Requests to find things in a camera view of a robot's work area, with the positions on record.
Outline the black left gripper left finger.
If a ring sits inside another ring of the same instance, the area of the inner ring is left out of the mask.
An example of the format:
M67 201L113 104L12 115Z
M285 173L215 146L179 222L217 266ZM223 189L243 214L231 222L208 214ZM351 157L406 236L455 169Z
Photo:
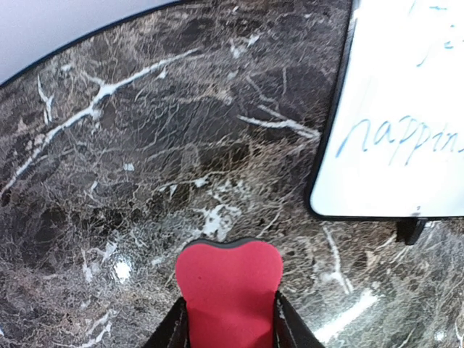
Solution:
M186 301L178 298L143 348L189 348Z

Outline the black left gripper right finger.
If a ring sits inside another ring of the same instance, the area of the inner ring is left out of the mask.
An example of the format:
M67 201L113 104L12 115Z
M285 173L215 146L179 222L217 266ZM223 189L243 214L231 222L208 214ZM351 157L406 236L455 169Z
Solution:
M275 293L273 305L273 346L275 348L323 348L280 291Z

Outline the red bone-shaped eraser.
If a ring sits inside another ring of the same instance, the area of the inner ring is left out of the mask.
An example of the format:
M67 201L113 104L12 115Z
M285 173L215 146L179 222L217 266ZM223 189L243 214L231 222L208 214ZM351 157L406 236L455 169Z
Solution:
M272 244L253 238L193 241L179 254L175 277L186 300L192 347L273 345L283 260Z

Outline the white whiteboard black frame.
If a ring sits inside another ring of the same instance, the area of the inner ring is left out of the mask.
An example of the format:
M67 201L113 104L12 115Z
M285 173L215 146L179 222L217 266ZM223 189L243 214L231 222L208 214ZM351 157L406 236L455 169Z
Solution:
M354 1L309 190L327 219L463 215L463 3Z

